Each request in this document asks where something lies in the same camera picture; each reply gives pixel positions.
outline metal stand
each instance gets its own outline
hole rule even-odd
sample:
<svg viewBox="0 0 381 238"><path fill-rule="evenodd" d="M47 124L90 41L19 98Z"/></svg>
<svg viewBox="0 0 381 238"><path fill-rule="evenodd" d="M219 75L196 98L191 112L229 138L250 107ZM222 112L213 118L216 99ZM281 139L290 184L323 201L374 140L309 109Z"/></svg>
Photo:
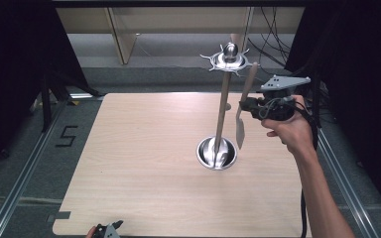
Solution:
<svg viewBox="0 0 381 238"><path fill-rule="evenodd" d="M244 54L238 52L235 44L229 43L225 48L221 47L221 52L209 59L212 69L224 71L222 80L221 99L219 104L217 129L214 137L208 137L199 143L196 154L200 163L211 170L222 171L231 167L236 158L237 150L233 143L222 138L225 111L227 110L227 98L231 79L231 73L251 65Z"/></svg>

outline black wire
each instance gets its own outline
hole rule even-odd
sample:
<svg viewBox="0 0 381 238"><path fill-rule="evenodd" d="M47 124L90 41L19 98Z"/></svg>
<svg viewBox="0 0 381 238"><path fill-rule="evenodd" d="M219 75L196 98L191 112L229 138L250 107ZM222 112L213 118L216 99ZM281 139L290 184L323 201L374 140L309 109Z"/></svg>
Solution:
<svg viewBox="0 0 381 238"><path fill-rule="evenodd" d="M302 213L302 235L301 238L306 238L306 235L308 233L308 217L306 213L306 201L305 201L305 194L303 193L302 189L302 196L300 199L300 210Z"/></svg>
<svg viewBox="0 0 381 238"><path fill-rule="evenodd" d="M280 62L279 60L275 59L273 56L269 55L268 53L264 52L262 49L258 48L251 40L250 38L247 39L247 41L252 44L252 46L261 54L265 55L265 57L271 59L272 61L276 62L277 64L281 65L281 66L286 66L285 64L283 64L282 62Z"/></svg>
<svg viewBox="0 0 381 238"><path fill-rule="evenodd" d="M270 24L266 14L265 14L265 12L264 12L264 9L262 7L261 7L261 11L262 11L262 14L264 15L265 21L267 22L268 28L270 29L270 32L268 34L267 40L265 41L265 39L262 37L264 39L264 41L265 41L265 44L268 43L269 37L272 34L273 37L275 38L275 40L277 41L277 44L278 44L279 48L276 49L276 48L272 47L269 43L268 43L268 45L270 47L276 49L277 51L279 51L280 54L281 54L281 57L283 58L283 61L287 62L287 56L285 54L286 51L284 51L283 47L281 46L282 41L280 40L280 38L277 35L277 21L276 21L277 8L276 7L273 8L273 22L272 22L272 24Z"/></svg>

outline wooden tabletop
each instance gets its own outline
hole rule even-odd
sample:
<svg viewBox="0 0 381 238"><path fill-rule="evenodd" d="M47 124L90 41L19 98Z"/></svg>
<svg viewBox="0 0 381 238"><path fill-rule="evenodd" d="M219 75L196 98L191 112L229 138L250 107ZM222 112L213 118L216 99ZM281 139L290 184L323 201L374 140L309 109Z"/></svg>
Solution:
<svg viewBox="0 0 381 238"><path fill-rule="evenodd" d="M219 99L106 95L60 209L70 217L57 219L54 232L84 235L98 223L123 220L120 236L300 237L296 163L250 113L241 114L246 138L231 168L199 163L196 147L215 135ZM239 99L229 94L222 133L236 148Z"/></svg>

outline black curtain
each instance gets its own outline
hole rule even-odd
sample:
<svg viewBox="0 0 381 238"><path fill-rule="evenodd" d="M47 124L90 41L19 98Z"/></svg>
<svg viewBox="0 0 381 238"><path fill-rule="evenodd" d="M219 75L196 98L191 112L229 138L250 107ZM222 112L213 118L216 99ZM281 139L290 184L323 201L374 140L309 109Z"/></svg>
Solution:
<svg viewBox="0 0 381 238"><path fill-rule="evenodd" d="M381 193L381 1L346 1L312 47L306 24L315 17L322 16L304 18L288 68L306 65L305 74L326 83L336 119Z"/></svg>

